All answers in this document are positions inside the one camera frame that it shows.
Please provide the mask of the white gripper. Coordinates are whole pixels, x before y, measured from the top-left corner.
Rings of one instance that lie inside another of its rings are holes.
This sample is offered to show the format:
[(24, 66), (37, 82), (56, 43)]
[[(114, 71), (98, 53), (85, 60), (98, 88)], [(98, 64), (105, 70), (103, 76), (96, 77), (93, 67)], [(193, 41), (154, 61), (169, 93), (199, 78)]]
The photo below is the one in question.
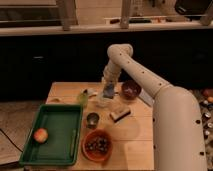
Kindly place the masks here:
[(112, 83), (116, 85), (118, 82), (118, 75), (116, 73), (111, 72), (108, 68), (105, 68), (102, 76), (102, 83), (104, 85)]

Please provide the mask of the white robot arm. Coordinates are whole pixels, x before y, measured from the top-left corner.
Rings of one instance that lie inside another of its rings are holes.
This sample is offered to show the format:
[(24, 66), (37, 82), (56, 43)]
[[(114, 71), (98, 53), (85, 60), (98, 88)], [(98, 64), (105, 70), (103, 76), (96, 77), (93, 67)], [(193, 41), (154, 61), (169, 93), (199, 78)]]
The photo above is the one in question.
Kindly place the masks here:
[(201, 111), (195, 96), (136, 62), (130, 44), (112, 44), (107, 55), (106, 83), (116, 84), (124, 70), (154, 100), (155, 171), (207, 171)]

